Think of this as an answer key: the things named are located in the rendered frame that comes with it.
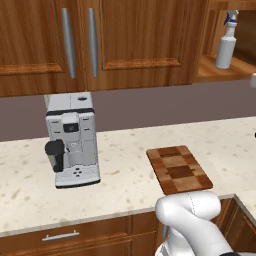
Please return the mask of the checkered wooden cutting board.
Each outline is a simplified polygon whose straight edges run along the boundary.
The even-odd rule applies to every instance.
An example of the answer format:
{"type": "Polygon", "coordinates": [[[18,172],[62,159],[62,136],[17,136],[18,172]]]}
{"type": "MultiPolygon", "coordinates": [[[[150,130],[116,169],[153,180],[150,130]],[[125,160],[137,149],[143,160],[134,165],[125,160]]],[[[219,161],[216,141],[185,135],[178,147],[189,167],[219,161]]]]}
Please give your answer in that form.
{"type": "Polygon", "coordinates": [[[213,188],[187,146],[148,149],[146,154],[165,195],[213,188]]]}

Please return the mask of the wooden base cabinet door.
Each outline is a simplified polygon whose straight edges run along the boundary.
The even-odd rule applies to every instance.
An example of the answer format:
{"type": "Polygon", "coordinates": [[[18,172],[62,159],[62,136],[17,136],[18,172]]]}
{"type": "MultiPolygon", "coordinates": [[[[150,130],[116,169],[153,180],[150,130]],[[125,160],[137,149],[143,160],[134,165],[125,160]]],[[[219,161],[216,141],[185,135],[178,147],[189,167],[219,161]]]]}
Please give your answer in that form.
{"type": "Polygon", "coordinates": [[[136,214],[132,225],[132,256],[155,256],[159,245],[160,224],[154,212],[136,214]]]}

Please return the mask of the open wooden cabinet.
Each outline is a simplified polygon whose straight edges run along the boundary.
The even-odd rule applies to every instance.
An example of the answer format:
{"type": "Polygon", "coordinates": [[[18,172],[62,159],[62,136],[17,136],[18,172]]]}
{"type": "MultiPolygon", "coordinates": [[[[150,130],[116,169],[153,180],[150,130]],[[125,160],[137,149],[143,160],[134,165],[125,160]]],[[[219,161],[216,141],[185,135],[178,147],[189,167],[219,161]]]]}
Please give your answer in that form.
{"type": "Polygon", "coordinates": [[[200,46],[200,63],[195,82],[218,82],[256,76],[256,0],[210,0],[200,46]],[[215,67],[228,10],[238,10],[237,39],[228,69],[215,67]]]}

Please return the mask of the white spray bottle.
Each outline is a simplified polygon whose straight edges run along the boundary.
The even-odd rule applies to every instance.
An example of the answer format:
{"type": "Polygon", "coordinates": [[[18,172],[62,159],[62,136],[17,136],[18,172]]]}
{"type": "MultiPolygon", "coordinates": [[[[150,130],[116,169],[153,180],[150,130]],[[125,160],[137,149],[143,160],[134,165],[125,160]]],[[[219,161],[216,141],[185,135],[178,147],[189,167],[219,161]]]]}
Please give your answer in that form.
{"type": "Polygon", "coordinates": [[[238,10],[227,11],[226,19],[224,21],[226,31],[224,36],[220,39],[215,62],[215,66],[219,69],[228,69],[231,65],[231,60],[237,41],[237,39],[235,38],[235,29],[237,26],[238,14],[238,10]]]}

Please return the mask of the wooden corner base cabinet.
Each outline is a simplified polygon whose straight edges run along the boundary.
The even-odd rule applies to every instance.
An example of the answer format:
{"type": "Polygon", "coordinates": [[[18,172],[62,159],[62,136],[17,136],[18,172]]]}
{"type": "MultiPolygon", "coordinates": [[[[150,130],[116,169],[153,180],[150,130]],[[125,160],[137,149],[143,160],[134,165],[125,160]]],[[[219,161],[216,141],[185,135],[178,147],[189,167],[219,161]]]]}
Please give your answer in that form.
{"type": "Polygon", "coordinates": [[[212,222],[234,251],[256,253],[256,226],[234,198],[221,200],[220,214],[212,222]]]}

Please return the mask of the white coffee machine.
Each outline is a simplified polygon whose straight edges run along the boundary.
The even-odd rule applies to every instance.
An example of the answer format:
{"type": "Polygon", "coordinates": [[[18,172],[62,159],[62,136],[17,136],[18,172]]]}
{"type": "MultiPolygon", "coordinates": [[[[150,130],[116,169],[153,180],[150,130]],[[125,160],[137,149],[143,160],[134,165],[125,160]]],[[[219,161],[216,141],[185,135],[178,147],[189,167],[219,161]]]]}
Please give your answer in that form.
{"type": "Polygon", "coordinates": [[[95,112],[90,92],[52,94],[46,112],[50,141],[45,145],[55,186],[99,183],[95,112]]]}

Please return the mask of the wooden drawer front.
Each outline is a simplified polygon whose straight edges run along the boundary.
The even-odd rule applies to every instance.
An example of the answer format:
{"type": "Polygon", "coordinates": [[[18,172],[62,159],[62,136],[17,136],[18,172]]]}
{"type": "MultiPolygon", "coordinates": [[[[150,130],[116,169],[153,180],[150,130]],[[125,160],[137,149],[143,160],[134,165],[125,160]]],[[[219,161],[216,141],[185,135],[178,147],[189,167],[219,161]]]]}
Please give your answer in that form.
{"type": "Polygon", "coordinates": [[[130,254],[133,218],[118,217],[0,238],[0,256],[70,252],[78,256],[130,254]]]}

